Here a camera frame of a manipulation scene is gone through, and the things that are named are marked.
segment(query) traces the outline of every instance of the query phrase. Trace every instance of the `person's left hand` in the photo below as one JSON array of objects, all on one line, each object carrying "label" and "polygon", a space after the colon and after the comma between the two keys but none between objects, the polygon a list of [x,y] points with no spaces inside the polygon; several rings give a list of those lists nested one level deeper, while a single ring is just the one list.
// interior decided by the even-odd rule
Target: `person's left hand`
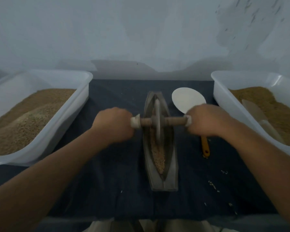
[{"label": "person's left hand", "polygon": [[98,130],[109,140],[118,143],[133,137],[134,129],[130,125],[132,114],[125,109],[113,107],[100,111],[93,121],[91,129]]}]

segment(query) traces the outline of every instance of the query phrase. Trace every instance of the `white tray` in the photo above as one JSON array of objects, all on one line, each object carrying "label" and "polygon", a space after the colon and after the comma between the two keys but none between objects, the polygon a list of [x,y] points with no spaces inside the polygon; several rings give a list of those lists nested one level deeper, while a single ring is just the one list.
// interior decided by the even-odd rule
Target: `white tray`
[{"label": "white tray", "polygon": [[42,89],[76,89],[35,139],[23,149],[0,156],[0,164],[30,166],[50,154],[88,99],[93,75],[85,71],[28,70],[0,79],[0,117]]},{"label": "white tray", "polygon": [[243,89],[253,86],[268,88],[275,99],[290,107],[290,79],[277,73],[248,72],[248,71],[215,71],[212,73],[214,84],[214,98],[233,118],[243,122],[266,140],[290,155],[290,146],[284,145],[270,135],[246,111],[243,105],[228,90]]}]

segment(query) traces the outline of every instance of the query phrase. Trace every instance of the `white cloth wrap on handle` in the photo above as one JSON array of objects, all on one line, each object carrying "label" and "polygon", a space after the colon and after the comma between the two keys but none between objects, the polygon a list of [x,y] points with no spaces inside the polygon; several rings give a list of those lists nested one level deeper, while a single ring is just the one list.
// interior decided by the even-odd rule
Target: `white cloth wrap on handle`
[{"label": "white cloth wrap on handle", "polygon": [[130,125],[134,129],[140,129],[141,128],[140,114],[136,115],[135,117],[131,117]]},{"label": "white cloth wrap on handle", "polygon": [[188,127],[192,124],[192,118],[189,115],[184,115],[184,117],[187,117],[187,123],[185,124],[185,127]]}]

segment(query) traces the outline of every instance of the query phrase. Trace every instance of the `brown grain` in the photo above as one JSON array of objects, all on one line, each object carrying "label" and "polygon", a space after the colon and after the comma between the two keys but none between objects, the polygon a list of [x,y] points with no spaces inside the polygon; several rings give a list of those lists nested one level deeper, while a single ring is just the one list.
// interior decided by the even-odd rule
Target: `brown grain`
[{"label": "brown grain", "polygon": [[258,105],[271,125],[290,146],[290,108],[288,106],[277,102],[272,92],[267,88],[249,87],[230,91],[240,103],[242,99],[245,99]]},{"label": "brown grain", "polygon": [[150,144],[151,144],[151,152],[154,158],[154,162],[158,172],[163,174],[164,171],[164,147],[162,145],[158,145],[156,142],[156,130],[154,128],[150,128]]},{"label": "brown grain", "polygon": [[39,134],[75,89],[40,90],[0,117],[0,156],[23,149]]}]

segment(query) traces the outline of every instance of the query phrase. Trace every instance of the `yellow handle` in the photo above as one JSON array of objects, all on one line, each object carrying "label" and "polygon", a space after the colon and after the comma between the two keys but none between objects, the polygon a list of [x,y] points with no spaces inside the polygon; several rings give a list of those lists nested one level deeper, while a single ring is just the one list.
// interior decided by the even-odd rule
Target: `yellow handle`
[{"label": "yellow handle", "polygon": [[202,144],[203,155],[205,157],[209,157],[210,152],[209,152],[209,146],[208,146],[208,142],[207,142],[207,137],[201,136],[201,144]]}]

